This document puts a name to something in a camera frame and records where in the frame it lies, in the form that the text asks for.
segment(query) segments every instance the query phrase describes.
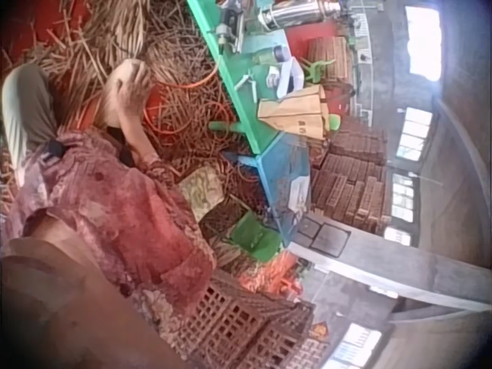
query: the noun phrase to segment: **green table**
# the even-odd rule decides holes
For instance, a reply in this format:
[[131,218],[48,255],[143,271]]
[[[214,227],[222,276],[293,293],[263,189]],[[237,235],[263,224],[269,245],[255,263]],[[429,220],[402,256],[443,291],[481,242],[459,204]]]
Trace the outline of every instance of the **green table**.
[[[264,5],[269,2],[271,3],[271,0],[257,0],[257,5]],[[219,54],[215,27],[220,16],[219,7],[215,4],[215,0],[188,0],[188,5],[213,58],[217,61]],[[253,101],[251,84],[246,83],[239,91],[235,91],[234,87],[242,79],[243,75],[251,71],[253,79],[257,82],[258,99],[276,99],[274,92],[266,85],[268,66],[254,65],[251,60],[252,52],[276,45],[288,46],[283,30],[266,35],[246,35],[244,37],[243,52],[233,55],[230,50],[226,50],[219,68],[222,80],[239,117],[239,122],[231,126],[231,131],[246,135],[251,150],[256,155],[261,154],[266,149],[278,131],[258,120],[258,104]],[[220,122],[211,123],[212,129],[221,129],[223,127],[224,125]]]

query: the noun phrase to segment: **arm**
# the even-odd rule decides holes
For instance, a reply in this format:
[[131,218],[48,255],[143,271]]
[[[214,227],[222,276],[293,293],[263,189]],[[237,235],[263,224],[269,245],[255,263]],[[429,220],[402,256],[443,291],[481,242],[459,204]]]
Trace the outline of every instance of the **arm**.
[[121,70],[124,73],[118,75],[112,93],[125,139],[138,155],[138,168],[149,178],[171,187],[175,184],[173,174],[158,157],[142,127],[143,111],[151,90],[150,71],[138,60],[124,61]]

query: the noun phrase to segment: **blue table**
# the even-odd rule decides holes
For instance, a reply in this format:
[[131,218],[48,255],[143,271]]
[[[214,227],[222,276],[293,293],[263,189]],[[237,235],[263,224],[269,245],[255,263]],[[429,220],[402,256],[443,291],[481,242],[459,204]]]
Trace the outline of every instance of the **blue table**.
[[302,212],[296,214],[288,207],[292,181],[310,176],[309,148],[301,137],[281,132],[260,155],[239,156],[238,160],[258,170],[282,241],[289,245],[298,220],[311,206],[309,191]]

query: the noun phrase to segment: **red cloth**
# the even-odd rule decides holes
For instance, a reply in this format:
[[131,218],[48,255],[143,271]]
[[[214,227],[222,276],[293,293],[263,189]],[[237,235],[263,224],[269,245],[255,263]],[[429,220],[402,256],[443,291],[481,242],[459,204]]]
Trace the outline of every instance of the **red cloth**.
[[68,133],[63,159],[45,163],[43,148],[25,163],[25,185],[5,222],[3,241],[29,234],[40,214],[67,224],[85,241],[105,277],[157,326],[162,304],[172,314],[198,303],[214,269],[211,249],[191,209],[157,155],[140,170],[118,160],[118,149],[96,130]]

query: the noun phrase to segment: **window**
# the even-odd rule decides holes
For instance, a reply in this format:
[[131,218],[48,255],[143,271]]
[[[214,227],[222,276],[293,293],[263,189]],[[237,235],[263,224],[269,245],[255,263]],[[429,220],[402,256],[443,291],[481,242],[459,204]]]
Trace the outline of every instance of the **window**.
[[393,175],[393,206],[391,214],[409,223],[414,221],[414,182],[411,178],[404,175]]
[[397,156],[412,161],[419,161],[424,142],[429,134],[432,114],[428,111],[408,108],[401,134]]
[[442,70],[439,12],[430,8],[406,6],[410,73],[439,81]]
[[386,230],[384,231],[384,238],[389,241],[398,242],[403,246],[410,246],[412,240],[412,237],[407,232],[400,231],[399,229],[393,227],[386,227]]
[[351,324],[342,342],[337,346],[322,369],[360,369],[381,339],[380,331],[372,331],[357,324]]

